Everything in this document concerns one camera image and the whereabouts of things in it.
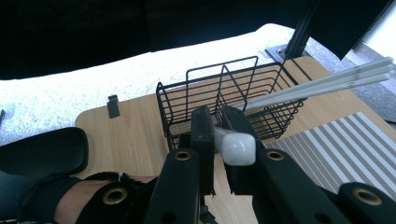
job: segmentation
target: black backdrop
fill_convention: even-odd
[[[0,79],[39,77],[254,32],[295,28],[307,0],[0,0]],[[321,0],[312,33],[339,58],[390,0]]]

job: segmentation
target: striped mat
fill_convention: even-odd
[[[289,153],[318,186],[332,192],[361,182],[396,200],[396,144],[361,112],[266,147]]]

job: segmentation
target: black stand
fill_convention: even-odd
[[[310,36],[312,17],[315,14],[319,1],[310,0],[308,2],[306,12],[300,18],[288,45],[281,45],[265,50],[276,62],[283,63],[287,59],[309,56],[304,49]]]

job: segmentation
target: black pad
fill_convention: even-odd
[[[80,128],[64,128],[0,147],[0,170],[14,175],[72,175],[88,164],[88,140]]]

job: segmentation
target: black wire basket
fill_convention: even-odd
[[[240,68],[240,64],[251,61],[253,65]],[[217,63],[188,70],[183,82],[171,85],[159,82],[156,95],[169,149],[177,148],[180,135],[190,132],[191,112],[202,105],[209,107],[213,124],[221,127],[222,107],[243,103],[243,111],[261,140],[280,137],[304,99],[245,111],[248,99],[298,85],[282,63],[258,66],[257,62],[255,56]],[[191,74],[207,70],[217,73],[191,79]]]

